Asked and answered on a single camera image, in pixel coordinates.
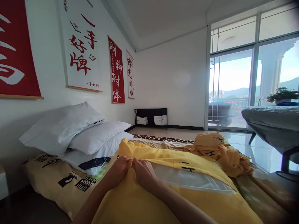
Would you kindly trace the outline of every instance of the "mountain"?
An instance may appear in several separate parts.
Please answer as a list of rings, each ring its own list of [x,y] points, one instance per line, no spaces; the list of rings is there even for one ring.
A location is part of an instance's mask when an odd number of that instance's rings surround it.
[[[286,82],[282,82],[279,83],[279,87],[287,87],[288,89],[291,90],[298,90],[298,85],[299,85],[299,77],[294,78],[292,80],[286,81]],[[259,95],[259,90],[260,90],[260,86],[256,87],[256,92],[257,95]],[[236,90],[231,90],[231,91],[224,91],[223,92],[223,97],[229,97],[229,96],[239,96],[239,95],[248,95],[249,93],[249,88],[240,88],[240,89],[236,89]]]

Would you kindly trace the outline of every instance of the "window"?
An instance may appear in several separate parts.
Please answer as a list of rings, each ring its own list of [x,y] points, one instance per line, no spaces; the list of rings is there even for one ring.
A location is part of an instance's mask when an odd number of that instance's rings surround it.
[[[241,115],[249,105],[252,49],[210,60],[209,117],[211,126],[246,128]]]
[[[259,47],[255,105],[275,105],[265,97],[278,87],[298,90],[299,38],[292,38]]]
[[[209,126],[246,130],[244,107],[275,105],[265,97],[278,87],[299,90],[298,14],[289,4],[212,25]]]
[[[255,41],[256,16],[212,30],[211,53]]]
[[[265,40],[299,31],[298,14],[298,8],[292,5],[262,13],[259,39]]]

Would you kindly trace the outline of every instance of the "glass door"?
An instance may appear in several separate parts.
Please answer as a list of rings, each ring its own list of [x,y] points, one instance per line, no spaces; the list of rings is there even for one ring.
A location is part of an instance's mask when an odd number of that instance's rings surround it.
[[[299,38],[259,44],[255,105],[267,106],[266,97],[279,87],[299,90]]]
[[[247,130],[241,111],[249,106],[253,49],[210,59],[209,128]]]

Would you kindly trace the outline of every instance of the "glossy floor tile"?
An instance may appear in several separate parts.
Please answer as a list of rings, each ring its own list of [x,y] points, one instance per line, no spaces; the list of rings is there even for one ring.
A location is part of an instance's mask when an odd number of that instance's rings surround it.
[[[197,134],[209,133],[210,131],[196,131],[176,128],[144,128],[135,127],[131,134],[145,134],[157,137],[174,137],[184,140],[194,140]],[[251,145],[248,144],[251,134],[220,132],[220,134],[234,148],[251,158],[251,161],[265,171],[272,173],[280,170],[282,155],[271,145],[264,142],[259,136],[256,136]],[[299,165],[290,161],[290,169],[299,171]]]

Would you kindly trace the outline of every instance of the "window frame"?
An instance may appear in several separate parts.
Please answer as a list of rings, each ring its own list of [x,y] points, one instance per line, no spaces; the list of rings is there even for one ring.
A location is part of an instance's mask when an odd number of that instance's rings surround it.
[[[267,44],[272,44],[272,43],[277,43],[277,42],[280,42],[280,41],[283,41],[283,40],[289,40],[289,39],[299,37],[299,31],[295,31],[295,32],[288,33],[288,34],[283,34],[283,35],[279,35],[279,36],[276,36],[276,37],[271,37],[271,38],[268,38],[268,39],[259,40],[262,13],[265,13],[265,12],[268,12],[268,11],[271,11],[271,10],[274,10],[274,9],[277,9],[277,8],[280,8],[280,7],[283,7],[283,6],[286,6],[286,5],[290,5],[290,3],[285,4],[285,5],[281,5],[281,6],[278,6],[278,7],[275,7],[275,8],[271,8],[271,9],[268,9],[268,10],[265,10],[265,11],[262,11],[262,12],[259,12],[259,13],[255,14],[255,15],[251,15],[251,16],[248,16],[246,18],[243,18],[243,19],[240,19],[240,20],[231,22],[229,24],[226,24],[226,25],[215,28],[215,29],[219,29],[219,28],[225,27],[227,25],[231,25],[233,23],[236,23],[236,22],[239,22],[239,21],[242,21],[242,20],[245,20],[245,19],[256,16],[255,41],[252,42],[252,43],[241,45],[241,46],[236,46],[236,47],[232,47],[232,48],[225,49],[225,50],[211,52],[211,40],[212,40],[212,37],[213,37],[213,35],[211,35],[211,34],[212,34],[213,30],[211,29],[212,24],[208,25],[208,27],[207,27],[207,58],[206,58],[206,60],[207,60],[207,63],[206,63],[206,110],[205,110],[205,130],[206,131],[209,128],[210,129],[229,129],[229,130],[238,130],[238,131],[248,131],[248,129],[249,129],[248,125],[247,125],[246,128],[237,128],[237,127],[229,127],[228,128],[228,127],[209,126],[208,125],[210,59],[218,57],[218,56],[223,56],[223,55],[227,55],[227,54],[231,54],[231,53],[236,53],[236,52],[248,50],[248,49],[253,50],[252,51],[252,59],[251,59],[249,99],[248,99],[249,106],[253,106],[254,101],[255,101],[255,88],[256,88],[256,78],[257,78],[257,68],[258,68],[259,48],[260,48],[260,46],[267,45]]]

